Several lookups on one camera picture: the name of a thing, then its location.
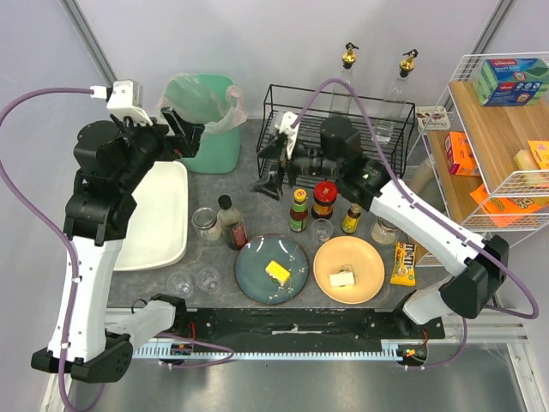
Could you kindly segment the chili sauce jar red lid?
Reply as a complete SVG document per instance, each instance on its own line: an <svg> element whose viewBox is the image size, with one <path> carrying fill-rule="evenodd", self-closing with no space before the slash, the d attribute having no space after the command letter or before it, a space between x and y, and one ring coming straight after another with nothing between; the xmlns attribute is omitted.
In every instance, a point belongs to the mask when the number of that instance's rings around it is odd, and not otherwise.
<svg viewBox="0 0 549 412"><path fill-rule="evenodd" d="M313 204L311 213L315 219L329 219L333 214L338 190L334 183L322 181L313 189Z"/></svg>

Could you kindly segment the small yellow label bottle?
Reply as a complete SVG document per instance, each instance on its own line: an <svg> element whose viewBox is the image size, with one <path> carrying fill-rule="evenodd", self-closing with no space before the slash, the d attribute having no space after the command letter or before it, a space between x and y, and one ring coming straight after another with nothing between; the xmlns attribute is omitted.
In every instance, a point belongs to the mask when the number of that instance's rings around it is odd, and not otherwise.
<svg viewBox="0 0 549 412"><path fill-rule="evenodd" d="M341 229L344 233L353 234L356 232L359 225L361 211L362 211L362 208L359 204L352 203L350 205L345 215L345 218L341 224Z"/></svg>

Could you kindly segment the dark vinegar bottle black cap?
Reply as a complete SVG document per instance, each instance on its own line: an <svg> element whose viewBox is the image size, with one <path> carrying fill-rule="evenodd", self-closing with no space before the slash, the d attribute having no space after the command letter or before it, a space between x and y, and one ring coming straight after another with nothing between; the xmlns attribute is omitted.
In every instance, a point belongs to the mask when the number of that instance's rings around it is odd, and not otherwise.
<svg viewBox="0 0 549 412"><path fill-rule="evenodd" d="M228 195L221 195L218 198L220 210L217 214L225 241L233 250L239 250L248 242L244 226L244 219L241 212L232 204Z"/></svg>

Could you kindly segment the sauce bottle yellow cap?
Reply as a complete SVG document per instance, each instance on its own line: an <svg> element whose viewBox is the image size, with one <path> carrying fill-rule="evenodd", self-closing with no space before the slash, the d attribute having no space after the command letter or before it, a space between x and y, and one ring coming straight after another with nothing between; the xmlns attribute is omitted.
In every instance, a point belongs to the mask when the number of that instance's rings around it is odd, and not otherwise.
<svg viewBox="0 0 549 412"><path fill-rule="evenodd" d="M298 188L293 193L293 204L289 212L289 227L299 233L306 229L308 222L307 192Z"/></svg>

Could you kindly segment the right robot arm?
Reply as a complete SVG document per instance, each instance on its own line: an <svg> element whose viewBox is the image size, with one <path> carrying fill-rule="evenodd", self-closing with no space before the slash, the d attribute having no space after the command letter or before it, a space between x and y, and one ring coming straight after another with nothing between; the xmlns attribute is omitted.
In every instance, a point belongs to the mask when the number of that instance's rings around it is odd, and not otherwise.
<svg viewBox="0 0 549 412"><path fill-rule="evenodd" d="M409 295L402 311L417 325L456 313L477 318L503 284L509 244L499 236L487 239L452 221L424 202L402 180L392 179L381 161L366 156L359 131L348 118L326 118L320 143L298 141L297 116L275 116L268 145L257 153L275 164L253 190L273 199L282 195L284 182L295 185L299 176L335 181L344 198L398 227L431 252L447 270L444 281Z"/></svg>

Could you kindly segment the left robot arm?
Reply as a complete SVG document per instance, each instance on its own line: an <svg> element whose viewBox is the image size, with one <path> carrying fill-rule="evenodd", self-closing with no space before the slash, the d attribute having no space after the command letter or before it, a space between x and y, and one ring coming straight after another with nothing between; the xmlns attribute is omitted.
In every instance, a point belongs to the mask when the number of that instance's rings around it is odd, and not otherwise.
<svg viewBox="0 0 549 412"><path fill-rule="evenodd" d="M161 333L184 329L184 299L166 294L105 326L112 273L137 206L136 187L155 162L196 156L205 130L171 108L161 114L164 124L111 116L80 130L74 148L79 168L61 232L68 257L59 319L48 345L33 353L33 369L88 384L117 382L137 349Z"/></svg>

